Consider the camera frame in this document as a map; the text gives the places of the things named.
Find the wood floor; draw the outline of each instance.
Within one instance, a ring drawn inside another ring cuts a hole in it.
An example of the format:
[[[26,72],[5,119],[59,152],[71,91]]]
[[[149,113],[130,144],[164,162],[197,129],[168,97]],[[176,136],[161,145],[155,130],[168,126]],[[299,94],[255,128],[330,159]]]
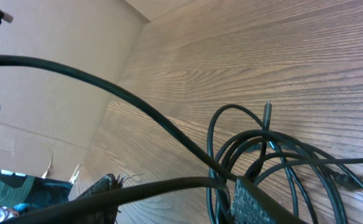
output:
[[[220,106],[240,104],[261,117],[271,98],[271,129],[337,158],[363,157],[363,0],[194,1],[144,27],[118,84],[203,149],[209,121]],[[219,119],[215,149],[232,135],[257,128],[245,114],[229,111]],[[243,174],[257,157],[244,154],[233,173]],[[348,167],[363,178],[363,164]],[[307,166],[296,172],[320,223],[334,223],[314,173]],[[130,186],[207,175],[208,167],[148,116],[114,97],[82,166],[77,192],[106,173],[142,174],[129,179]],[[291,210],[285,173],[259,186]],[[183,190],[123,205],[118,223],[209,223],[204,192]],[[363,192],[340,192],[349,222],[363,223]],[[299,206],[300,218],[310,223],[302,197]]]

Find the wooden surface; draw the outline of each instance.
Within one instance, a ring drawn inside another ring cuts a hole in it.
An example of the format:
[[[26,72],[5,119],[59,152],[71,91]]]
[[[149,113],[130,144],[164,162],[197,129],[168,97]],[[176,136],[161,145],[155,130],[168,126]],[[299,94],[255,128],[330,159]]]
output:
[[[171,12],[191,0],[126,0],[137,9],[144,17],[152,21]]]
[[[212,114],[237,103],[259,117],[273,103],[270,128],[337,158],[363,157],[363,0],[205,1],[159,18],[143,33],[118,83],[157,108],[205,149]],[[233,134],[257,129],[246,115],[219,119],[215,149]],[[243,174],[258,154],[244,154]],[[278,164],[272,160],[265,168]],[[363,178],[363,164],[349,165]],[[191,175],[208,168],[141,111],[110,102],[84,169],[81,192],[104,174],[143,174],[126,185]],[[320,223],[334,214],[319,180],[296,169]],[[260,188],[292,210],[285,174]],[[120,208],[118,223],[209,223],[205,189],[184,190]],[[363,223],[363,192],[340,189],[350,223]],[[300,197],[300,217],[311,222]]]

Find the metal prong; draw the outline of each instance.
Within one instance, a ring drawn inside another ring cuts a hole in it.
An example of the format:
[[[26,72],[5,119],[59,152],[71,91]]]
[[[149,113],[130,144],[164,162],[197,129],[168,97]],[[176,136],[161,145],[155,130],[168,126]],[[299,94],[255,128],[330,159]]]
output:
[[[4,13],[4,15],[3,15],[2,19],[8,23],[11,23],[13,21],[13,17],[6,12],[3,12],[3,13]]]

